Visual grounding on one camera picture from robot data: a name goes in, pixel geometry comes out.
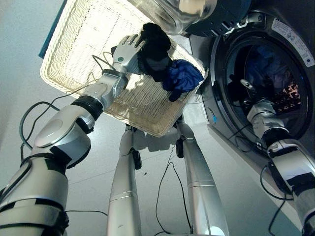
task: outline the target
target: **laundry basket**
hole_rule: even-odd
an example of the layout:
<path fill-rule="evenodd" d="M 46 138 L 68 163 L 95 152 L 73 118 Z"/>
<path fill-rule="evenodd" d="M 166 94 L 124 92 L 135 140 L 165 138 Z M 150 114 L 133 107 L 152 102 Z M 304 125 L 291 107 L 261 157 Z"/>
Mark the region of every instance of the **laundry basket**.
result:
<path fill-rule="evenodd" d="M 101 69 L 92 55 L 112 63 L 110 48 L 125 35 L 139 33 L 147 22 L 150 19 L 127 0 L 68 0 L 40 70 L 42 79 L 66 93 L 95 83 Z M 171 44 L 172 59 L 188 60 L 205 75 L 200 62 L 174 41 Z M 169 130 L 196 91 L 170 102 L 170 92 L 151 76 L 127 74 L 127 78 L 126 89 L 105 113 L 157 137 Z"/>

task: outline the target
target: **sticker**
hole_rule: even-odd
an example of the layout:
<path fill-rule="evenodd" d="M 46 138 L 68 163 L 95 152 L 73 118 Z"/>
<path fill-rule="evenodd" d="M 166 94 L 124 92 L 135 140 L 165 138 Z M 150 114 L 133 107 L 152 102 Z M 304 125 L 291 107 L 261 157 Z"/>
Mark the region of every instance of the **sticker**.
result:
<path fill-rule="evenodd" d="M 315 60 L 307 48 L 302 39 L 291 29 L 291 27 L 279 21 L 277 18 L 274 19 L 271 29 L 281 34 L 287 41 L 289 41 L 296 51 L 300 54 L 306 67 L 315 65 Z"/>

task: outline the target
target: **black cable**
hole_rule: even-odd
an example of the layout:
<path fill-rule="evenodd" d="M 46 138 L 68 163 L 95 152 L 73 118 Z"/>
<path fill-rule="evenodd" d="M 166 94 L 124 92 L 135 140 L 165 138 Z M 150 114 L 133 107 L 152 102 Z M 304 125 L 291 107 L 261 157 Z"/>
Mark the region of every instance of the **black cable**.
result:
<path fill-rule="evenodd" d="M 187 207 L 186 207 L 186 200 L 185 200 L 185 195 L 184 195 L 184 188 L 183 188 L 181 179 L 179 178 L 179 175 L 178 175 L 178 173 L 177 173 L 177 171 L 176 171 L 176 169 L 175 169 L 174 163 L 173 163 L 173 162 L 170 162 L 170 159 L 171 159 L 171 156 L 172 156 L 172 152 L 173 152 L 173 150 L 174 150 L 174 147 L 172 148 L 172 151 L 171 151 L 170 156 L 169 156 L 168 161 L 167 161 L 166 169 L 165 169 L 164 174 L 163 174 L 163 176 L 162 176 L 162 179 L 161 179 L 161 181 L 160 181 L 160 183 L 159 183 L 158 192 L 157 192 L 157 203 L 156 203 L 156 218 L 157 218 L 157 222 L 158 222 L 158 224 L 160 225 L 160 227 L 162 228 L 163 232 L 165 232 L 165 233 L 167 233 L 167 234 L 171 234 L 171 233 L 168 232 L 168 231 L 166 231 L 166 230 L 164 229 L 164 227 L 161 225 L 161 223 L 160 223 L 160 221 L 159 221 L 159 219 L 158 219 L 157 208 L 158 208 L 158 199 L 159 199 L 159 193 L 160 193 L 161 184 L 162 184 L 162 181 L 163 181 L 163 179 L 164 179 L 164 177 L 165 177 L 165 174 L 166 174 L 166 172 L 167 172 L 167 170 L 168 170 L 168 167 L 169 167 L 171 164 L 172 164 L 172 166 L 173 166 L 173 170 L 174 170 L 174 172 L 175 172 L 175 174 L 176 174 L 176 176 L 177 176 L 177 179 L 178 179 L 178 181 L 179 181 L 179 183 L 180 183 L 180 185 L 181 185 L 182 196 L 183 196 L 183 202 L 184 202 L 184 207 L 185 207 L 186 219 L 187 219 L 189 228 L 191 229 L 191 224 L 190 224 L 190 221 L 189 221 L 188 212 L 187 212 Z"/>
<path fill-rule="evenodd" d="M 156 233 L 154 236 L 157 236 L 157 235 L 162 234 L 162 233 L 167 233 L 167 232 L 166 231 L 161 231 L 161 232 Z"/>
<path fill-rule="evenodd" d="M 90 84 L 84 85 L 84 86 L 82 86 L 81 88 L 79 88 L 79 89 L 77 89 L 77 90 L 75 90 L 75 91 L 73 91 L 73 92 L 71 92 L 71 93 L 69 93 L 69 94 L 66 94 L 66 95 L 63 95 L 63 96 L 60 96 L 60 97 L 56 97 L 54 100 L 52 100 L 51 103 L 48 103 L 48 102 L 36 103 L 37 105 L 34 104 L 33 106 L 31 106 L 31 107 L 24 113 L 24 115 L 23 115 L 23 117 L 22 117 L 22 119 L 21 119 L 21 121 L 20 121 L 20 137 L 21 137 L 21 139 L 22 139 L 22 141 L 23 141 L 23 143 L 22 143 L 21 146 L 20 146 L 21 161 L 22 161 L 23 158 L 24 158 L 24 154 L 23 154 L 23 153 L 24 153 L 24 152 L 23 152 L 23 147 L 24 147 L 24 145 L 27 145 L 27 144 L 28 144 L 28 145 L 27 145 L 28 148 L 30 148 L 30 149 L 32 148 L 31 145 L 30 145 L 27 141 L 30 139 L 30 137 L 31 137 L 31 135 L 32 135 L 32 133 L 33 133 L 33 131 L 34 131 L 34 128 L 35 128 L 35 125 L 36 125 L 36 122 L 38 121 L 38 119 L 41 118 L 41 117 L 48 111 L 48 109 L 49 109 L 50 107 L 52 107 L 52 108 L 54 108 L 55 110 L 59 111 L 59 108 L 53 106 L 53 103 L 54 103 L 56 100 L 58 100 L 58 99 L 60 99 L 60 98 L 67 97 L 67 96 L 70 96 L 70 95 L 73 95 L 74 93 L 80 91 L 81 89 L 86 88 L 88 85 L 90 85 Z M 32 127 L 31 127 L 31 131 L 30 131 L 29 135 L 27 136 L 27 138 L 25 139 L 24 134 L 23 134 L 23 125 L 24 125 L 25 119 L 26 119 L 27 115 L 31 112 L 31 110 L 34 109 L 36 106 L 38 106 L 38 105 L 40 105 L 40 104 L 47 104 L 48 107 L 34 120 L 33 125 L 32 125 Z"/>
<path fill-rule="evenodd" d="M 249 126 L 251 123 L 248 123 L 247 125 L 243 126 L 243 128 L 239 129 L 238 131 L 236 131 L 234 134 L 232 134 L 231 137 L 228 138 L 228 140 L 230 140 L 234 135 L 236 135 L 237 133 L 241 132 L 243 129 L 245 129 L 247 126 Z"/>
<path fill-rule="evenodd" d="M 101 70 L 103 71 L 103 67 L 102 65 L 98 62 L 98 60 L 100 60 L 101 62 L 105 63 L 106 65 L 108 65 L 110 68 L 112 68 L 113 70 L 116 70 L 110 63 L 108 63 L 107 61 L 103 60 L 102 58 L 92 55 L 92 58 L 97 62 L 97 64 L 99 65 L 99 67 L 101 68 Z"/>
<path fill-rule="evenodd" d="M 267 169 L 267 166 L 265 166 L 264 168 L 262 168 L 261 172 L 260 172 L 260 184 L 262 186 L 262 188 L 266 191 L 266 193 L 268 193 L 270 196 L 278 199 L 278 200 L 283 200 L 283 201 L 293 201 L 293 198 L 286 198 L 286 194 L 284 194 L 284 198 L 280 198 L 277 197 L 276 195 L 273 195 L 271 192 L 269 192 L 266 187 L 264 186 L 263 182 L 262 182 L 262 175 L 265 172 L 265 170 Z"/>
<path fill-rule="evenodd" d="M 277 209 L 276 213 L 274 214 L 274 216 L 272 217 L 272 220 L 270 221 L 269 227 L 268 227 L 268 232 L 271 236 L 275 236 L 272 232 L 271 232 L 271 227 L 275 222 L 275 219 L 277 217 L 277 215 L 279 214 L 281 208 L 284 206 L 285 204 L 285 200 L 282 202 L 282 204 L 280 205 L 280 207 Z"/>
<path fill-rule="evenodd" d="M 99 210 L 66 210 L 65 212 L 97 212 L 97 213 L 101 213 L 101 214 L 108 216 L 108 214 L 106 214 L 103 211 L 99 211 Z"/>
<path fill-rule="evenodd" d="M 4 200 L 6 195 L 18 184 L 18 182 L 20 182 L 20 180 L 29 172 L 31 167 L 32 167 L 32 162 L 27 161 L 27 166 L 25 170 L 17 177 L 17 179 L 5 191 L 2 192 L 0 196 L 0 203 Z"/>
<path fill-rule="evenodd" d="M 217 117 L 216 115 L 214 114 L 214 112 L 211 110 L 210 107 L 207 107 L 209 109 L 209 111 L 211 112 L 212 114 L 212 120 L 213 120 L 213 124 L 216 124 L 217 123 Z"/>
<path fill-rule="evenodd" d="M 252 151 L 252 147 L 250 147 L 250 149 L 249 150 L 243 150 L 243 149 L 241 149 L 240 148 L 240 146 L 239 146 L 239 144 L 238 144 L 238 142 L 237 142 L 237 139 L 238 138 L 244 138 L 244 137 L 242 137 L 242 136 L 235 136 L 235 144 L 236 144 L 236 147 L 239 149 L 239 150 L 241 150 L 243 153 L 247 153 L 247 152 L 250 152 L 250 151 Z"/>
<path fill-rule="evenodd" d="M 168 232 L 168 231 L 166 231 L 166 230 L 164 229 L 164 227 L 162 226 L 162 224 L 160 223 L 160 221 L 158 220 L 158 213 L 157 213 L 157 211 L 158 211 L 158 198 L 159 198 L 159 192 L 160 192 L 160 189 L 161 189 L 161 184 L 162 184 L 162 181 L 163 181 L 164 176 L 165 176 L 165 174 L 166 174 L 169 161 L 170 161 L 171 156 L 172 156 L 172 153 L 173 153 L 173 151 L 174 151 L 174 147 L 175 147 L 175 145 L 172 147 L 171 153 L 170 153 L 169 158 L 168 158 L 168 160 L 167 160 L 167 165 L 166 165 L 164 174 L 163 174 L 163 176 L 162 176 L 162 178 L 161 178 L 161 181 L 159 182 L 158 192 L 157 192 L 157 203 L 156 203 L 156 218 L 157 218 L 157 222 L 158 222 L 158 224 L 160 225 L 161 229 L 162 229 L 164 232 L 166 232 L 167 234 L 171 234 L 171 233 Z"/>
<path fill-rule="evenodd" d="M 184 189 L 183 189 L 183 185 L 182 185 L 182 182 L 181 182 L 181 179 L 179 178 L 178 176 L 178 173 L 177 171 L 175 170 L 175 166 L 174 166 L 174 163 L 173 162 L 170 162 L 168 165 L 172 164 L 173 165 L 173 170 L 175 171 L 175 174 L 177 176 L 177 179 L 181 185 L 181 189 L 182 189 L 182 195 L 183 195 L 183 201 L 184 201 L 184 207 L 185 207 L 185 214 L 186 214 L 186 219 L 187 219 L 187 222 L 188 222 L 188 225 L 189 225 L 189 228 L 191 229 L 191 224 L 190 224 L 190 221 L 189 221 L 189 218 L 188 218 L 188 213 L 187 213 L 187 207 L 186 207 L 186 201 L 185 201 L 185 195 L 184 195 Z"/>
<path fill-rule="evenodd" d="M 19 128 L 19 131 L 20 131 L 20 137 L 23 141 L 23 143 L 29 148 L 29 149 L 32 149 L 32 146 L 28 143 L 28 141 L 25 139 L 24 137 L 24 134 L 23 134 L 23 125 L 24 125 L 24 122 L 25 122 L 25 119 L 26 117 L 28 116 L 28 114 L 31 112 L 31 110 L 33 110 L 35 107 L 37 107 L 38 105 L 40 104 L 46 104 L 48 105 L 49 107 L 52 107 L 53 109 L 55 109 L 56 111 L 59 111 L 60 109 L 55 107 L 54 105 L 52 105 L 51 103 L 49 102 L 44 102 L 44 101 L 41 101 L 41 102 L 37 102 L 35 103 L 34 105 L 32 105 L 30 108 L 27 109 L 27 111 L 24 113 L 24 115 L 22 116 L 22 119 L 20 121 L 20 128 Z"/>

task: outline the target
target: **white floor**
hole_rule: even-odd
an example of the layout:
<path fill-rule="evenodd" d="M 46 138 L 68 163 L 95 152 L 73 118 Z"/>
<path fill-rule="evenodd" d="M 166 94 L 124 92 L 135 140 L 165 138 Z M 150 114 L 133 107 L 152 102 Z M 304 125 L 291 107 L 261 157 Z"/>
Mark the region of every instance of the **white floor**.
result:
<path fill-rule="evenodd" d="M 62 0 L 23 0 L 0 2 L 0 186 L 5 186 L 20 164 L 18 126 L 25 110 L 33 103 L 62 95 L 45 84 L 39 76 L 42 59 L 37 55 L 59 10 Z M 65 106 L 72 98 L 56 104 Z M 276 206 L 260 188 L 237 166 L 236 162 L 209 135 L 205 117 L 200 111 L 200 97 L 187 105 L 184 115 L 192 124 L 196 138 L 216 180 L 225 208 L 230 235 L 266 236 Z M 26 129 L 41 111 L 31 113 Z M 40 122 L 35 133 L 49 119 L 51 111 Z M 102 115 L 90 135 L 92 150 L 76 168 L 67 171 L 69 195 L 67 209 L 108 211 L 111 182 L 118 158 L 118 146 L 125 125 Z M 158 184 L 170 149 L 176 141 L 176 130 L 167 139 L 145 137 L 138 148 L 143 167 L 136 172 L 142 232 L 153 236 L 161 229 L 155 219 Z M 173 153 L 172 161 L 186 190 L 185 164 Z M 162 184 L 157 211 L 163 226 L 172 233 L 188 233 L 181 189 L 176 176 L 169 170 Z M 69 213 L 70 236 L 106 235 L 106 217 L 98 213 Z M 281 213 L 275 221 L 275 235 L 300 235 Z"/>

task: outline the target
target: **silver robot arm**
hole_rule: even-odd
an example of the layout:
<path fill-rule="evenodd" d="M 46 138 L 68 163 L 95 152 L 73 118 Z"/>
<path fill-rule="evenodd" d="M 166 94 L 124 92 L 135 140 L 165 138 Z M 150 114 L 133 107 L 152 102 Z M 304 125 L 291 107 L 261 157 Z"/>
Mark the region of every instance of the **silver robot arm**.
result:
<path fill-rule="evenodd" d="M 304 236 L 315 235 L 315 160 L 284 127 L 272 103 L 253 105 L 247 119 L 254 133 L 267 145 L 269 169 L 279 189 L 292 194 Z"/>
<path fill-rule="evenodd" d="M 87 134 L 126 86 L 125 73 L 136 67 L 144 43 L 137 35 L 125 37 L 113 56 L 116 70 L 103 70 L 97 83 L 54 115 L 36 136 L 31 155 L 0 191 L 0 235 L 66 235 L 65 170 L 88 155 Z"/>

